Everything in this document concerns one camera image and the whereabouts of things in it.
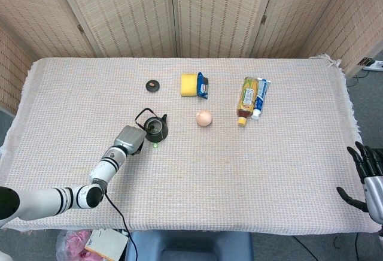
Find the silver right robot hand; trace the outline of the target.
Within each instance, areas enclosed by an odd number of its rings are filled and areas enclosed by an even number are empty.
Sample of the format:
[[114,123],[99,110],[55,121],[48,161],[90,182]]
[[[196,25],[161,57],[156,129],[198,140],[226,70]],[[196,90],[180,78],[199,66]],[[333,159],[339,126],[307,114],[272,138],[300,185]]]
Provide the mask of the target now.
[[364,191],[364,201],[350,197],[346,191],[337,187],[339,196],[350,206],[368,213],[370,218],[382,224],[382,149],[371,148],[356,141],[358,152],[347,147],[360,178]]

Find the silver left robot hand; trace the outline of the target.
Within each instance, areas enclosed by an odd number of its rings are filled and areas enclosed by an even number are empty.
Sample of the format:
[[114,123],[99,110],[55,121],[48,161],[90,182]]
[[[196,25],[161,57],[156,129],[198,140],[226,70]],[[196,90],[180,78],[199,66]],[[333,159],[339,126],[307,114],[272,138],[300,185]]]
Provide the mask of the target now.
[[113,146],[122,147],[126,155],[140,154],[146,131],[133,126],[125,126],[118,134]]

